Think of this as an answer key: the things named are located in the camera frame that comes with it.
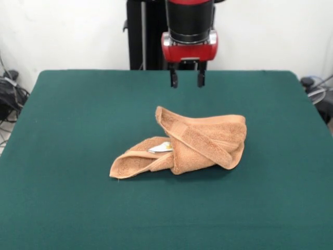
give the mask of green table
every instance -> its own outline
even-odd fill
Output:
[[[0,159],[0,249],[333,249],[333,140],[296,77],[209,71],[42,72]],[[164,135],[161,105],[240,114],[238,167],[109,178]]]

